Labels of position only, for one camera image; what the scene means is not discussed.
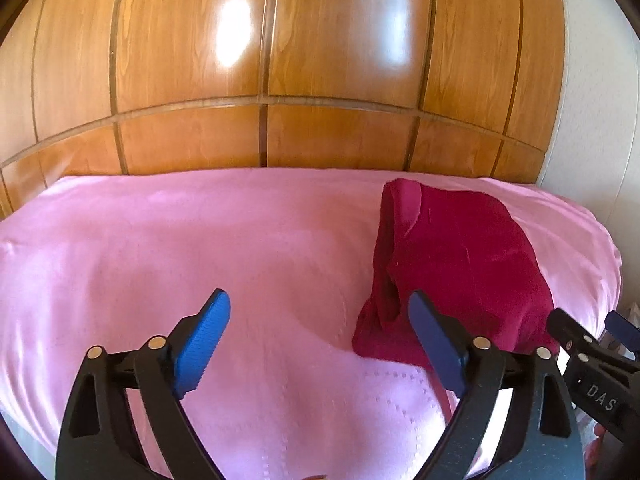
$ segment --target red cloth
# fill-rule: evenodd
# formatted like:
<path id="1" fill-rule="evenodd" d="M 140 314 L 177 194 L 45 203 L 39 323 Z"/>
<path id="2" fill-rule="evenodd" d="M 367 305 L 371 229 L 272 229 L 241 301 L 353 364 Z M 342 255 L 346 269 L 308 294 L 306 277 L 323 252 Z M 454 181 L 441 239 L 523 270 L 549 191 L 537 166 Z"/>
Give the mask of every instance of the red cloth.
<path id="1" fill-rule="evenodd" d="M 385 184 L 373 288 L 353 335 L 357 354 L 431 369 L 407 314 L 417 289 L 472 336 L 503 350 L 559 350 L 545 330 L 554 305 L 533 248 L 487 194 L 404 178 Z"/>

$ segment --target white wall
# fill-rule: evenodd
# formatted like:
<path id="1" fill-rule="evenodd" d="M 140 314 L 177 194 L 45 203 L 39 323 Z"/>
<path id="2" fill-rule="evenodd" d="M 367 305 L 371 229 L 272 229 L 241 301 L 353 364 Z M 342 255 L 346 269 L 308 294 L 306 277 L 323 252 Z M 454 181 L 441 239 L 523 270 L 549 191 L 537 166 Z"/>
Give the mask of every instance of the white wall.
<path id="1" fill-rule="evenodd" d="M 628 303 L 640 300 L 640 41 L 615 0 L 564 0 L 564 13 L 562 95 L 538 185 L 609 229 Z"/>

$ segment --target bed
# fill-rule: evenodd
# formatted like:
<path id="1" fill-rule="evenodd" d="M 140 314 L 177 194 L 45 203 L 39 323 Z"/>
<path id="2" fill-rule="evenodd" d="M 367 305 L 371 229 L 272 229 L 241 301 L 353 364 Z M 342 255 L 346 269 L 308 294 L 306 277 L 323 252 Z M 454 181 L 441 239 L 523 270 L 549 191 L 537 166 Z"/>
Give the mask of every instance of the bed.
<path id="1" fill-rule="evenodd" d="M 219 286 L 232 322 L 184 405 L 227 478 L 412 478 L 455 399 L 421 368 L 351 351 L 382 186 L 396 176 L 266 168 L 60 180 L 2 223 L 0 404 L 53 453 L 86 349 L 124 351 L 168 333 Z M 620 260 L 591 213 L 535 187 L 412 178 L 501 200 L 554 303 L 602 332 Z M 47 228 L 35 232 L 41 218 Z M 507 407 L 498 404 L 497 434 Z M 477 468 L 496 445 L 488 434 Z"/>
<path id="2" fill-rule="evenodd" d="M 593 123 L 621 132 L 631 106 L 610 94 L 600 97 L 616 107 L 602 108 L 615 117 L 596 104 L 595 119 L 571 114 L 602 65 L 572 69 L 576 45 L 593 45 L 570 28 L 580 2 L 372 1 L 22 2 L 0 45 L 0 410 L 46 478 L 78 356 L 166 333 L 216 286 L 238 323 L 185 406 L 230 479 L 411 478 L 456 399 L 423 370 L 350 346 L 380 193 L 398 176 L 501 200 L 554 304 L 602 332 L 620 255 L 588 210 L 561 198 L 604 222 L 600 195 L 574 192 L 558 161 Z M 613 29 L 618 45 L 626 29 Z M 528 186 L 545 175 L 556 195 Z M 615 241 L 632 258 L 630 237 Z M 248 437 L 258 428 L 263 438 Z"/>

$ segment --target wood panel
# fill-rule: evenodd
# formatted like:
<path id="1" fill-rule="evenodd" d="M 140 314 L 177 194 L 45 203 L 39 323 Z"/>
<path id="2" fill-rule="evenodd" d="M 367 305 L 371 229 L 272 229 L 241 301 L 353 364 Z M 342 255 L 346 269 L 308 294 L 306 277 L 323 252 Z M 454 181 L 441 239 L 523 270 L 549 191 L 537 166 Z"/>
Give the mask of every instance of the wood panel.
<path id="1" fill-rule="evenodd" d="M 564 69 L 562 0 L 523 0 L 522 53 L 507 135 L 546 150 Z"/>
<path id="2" fill-rule="evenodd" d="M 502 133 L 519 27 L 520 0 L 436 0 L 424 109 Z"/>
<path id="3" fill-rule="evenodd" d="M 0 220 L 7 218 L 13 211 L 4 187 L 4 179 L 0 178 Z"/>
<path id="4" fill-rule="evenodd" d="M 414 118 L 310 106 L 269 107 L 269 166 L 402 170 Z"/>
<path id="5" fill-rule="evenodd" d="M 110 115 L 113 4 L 114 0 L 45 2 L 33 73 L 40 139 Z"/>
<path id="6" fill-rule="evenodd" d="M 438 120 L 421 120 L 410 171 L 490 176 L 500 139 Z"/>
<path id="7" fill-rule="evenodd" d="M 493 177 L 507 182 L 535 184 L 544 161 L 544 152 L 507 140 L 500 151 Z"/>
<path id="8" fill-rule="evenodd" d="M 2 169 L 14 210 L 63 176 L 91 174 L 120 174 L 113 125 L 60 140 Z"/>
<path id="9" fill-rule="evenodd" d="M 47 186 L 67 175 L 120 174 L 114 126 L 60 140 L 38 152 Z"/>
<path id="10" fill-rule="evenodd" d="M 257 105 L 139 117 L 120 131 L 131 174 L 260 165 Z"/>
<path id="11" fill-rule="evenodd" d="M 2 176 L 14 211 L 47 189 L 37 153 L 2 168 Z"/>
<path id="12" fill-rule="evenodd" d="M 118 110 L 257 94 L 264 1 L 122 0 Z"/>
<path id="13" fill-rule="evenodd" d="M 29 0 L 0 44 L 0 160 L 36 143 L 31 63 L 43 0 Z"/>
<path id="14" fill-rule="evenodd" d="M 270 93 L 420 101 L 430 0 L 277 0 Z"/>

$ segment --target wooden headboard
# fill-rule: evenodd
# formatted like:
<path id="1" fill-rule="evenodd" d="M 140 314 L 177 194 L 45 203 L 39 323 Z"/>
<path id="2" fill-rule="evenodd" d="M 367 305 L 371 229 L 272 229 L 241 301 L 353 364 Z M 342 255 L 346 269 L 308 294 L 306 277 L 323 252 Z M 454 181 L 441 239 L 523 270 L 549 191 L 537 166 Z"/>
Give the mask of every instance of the wooden headboard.
<path id="1" fill-rule="evenodd" d="M 2 214 L 68 174 L 534 182 L 563 60 L 562 0 L 29 0 L 0 45 Z"/>

